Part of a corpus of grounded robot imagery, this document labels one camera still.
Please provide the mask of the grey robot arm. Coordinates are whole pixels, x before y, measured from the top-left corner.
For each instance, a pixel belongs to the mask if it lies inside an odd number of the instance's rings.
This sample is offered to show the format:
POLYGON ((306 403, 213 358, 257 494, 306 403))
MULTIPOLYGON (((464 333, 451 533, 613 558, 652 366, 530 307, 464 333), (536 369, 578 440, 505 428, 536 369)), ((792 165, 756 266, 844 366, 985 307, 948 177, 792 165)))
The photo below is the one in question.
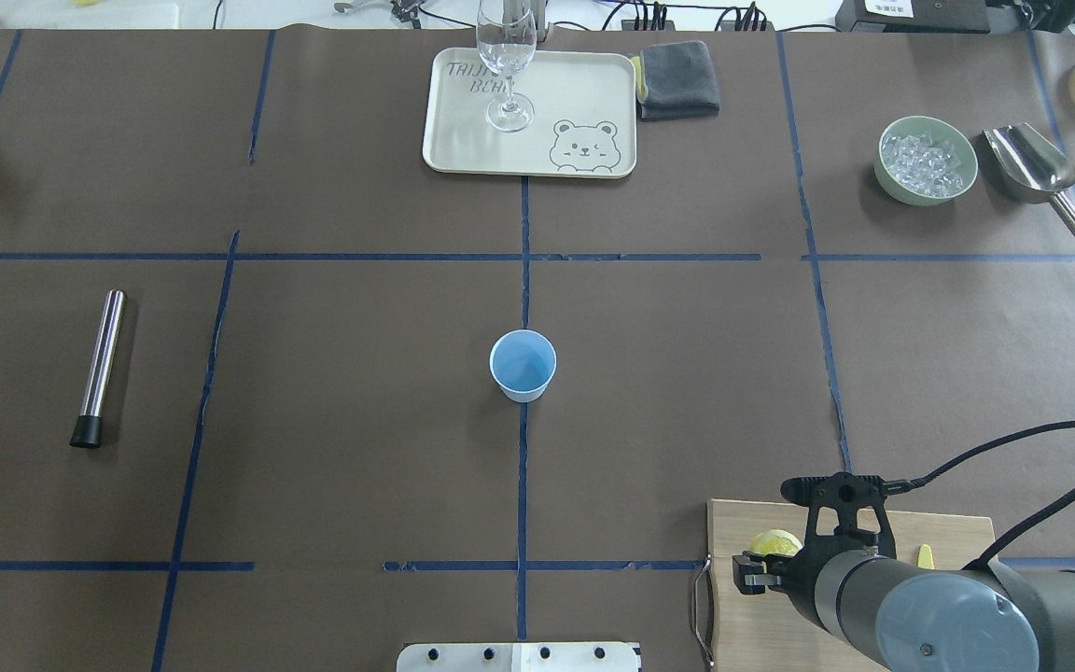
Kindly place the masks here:
POLYGON ((926 569, 870 552, 818 566, 739 553, 739 592, 789 597, 804 620, 890 671, 1075 671, 1075 569, 926 569))

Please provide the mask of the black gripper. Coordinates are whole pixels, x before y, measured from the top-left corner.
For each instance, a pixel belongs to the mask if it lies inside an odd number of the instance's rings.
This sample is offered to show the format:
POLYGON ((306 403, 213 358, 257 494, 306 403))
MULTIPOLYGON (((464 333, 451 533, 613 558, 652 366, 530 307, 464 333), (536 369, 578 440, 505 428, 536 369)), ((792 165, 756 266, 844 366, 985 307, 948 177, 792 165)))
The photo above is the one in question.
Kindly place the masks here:
POLYGON ((742 595, 763 595, 766 590, 799 594, 803 590, 803 561, 797 556, 739 553, 731 561, 742 595))

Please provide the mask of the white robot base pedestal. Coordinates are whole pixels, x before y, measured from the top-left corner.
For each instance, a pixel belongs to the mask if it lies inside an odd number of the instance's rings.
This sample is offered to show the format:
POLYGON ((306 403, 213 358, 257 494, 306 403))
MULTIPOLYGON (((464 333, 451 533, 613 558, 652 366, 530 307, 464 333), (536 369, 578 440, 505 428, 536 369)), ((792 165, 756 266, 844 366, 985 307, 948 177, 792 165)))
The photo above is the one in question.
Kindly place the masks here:
POLYGON ((397 671, 641 671, 636 643, 622 641, 414 643, 397 671))

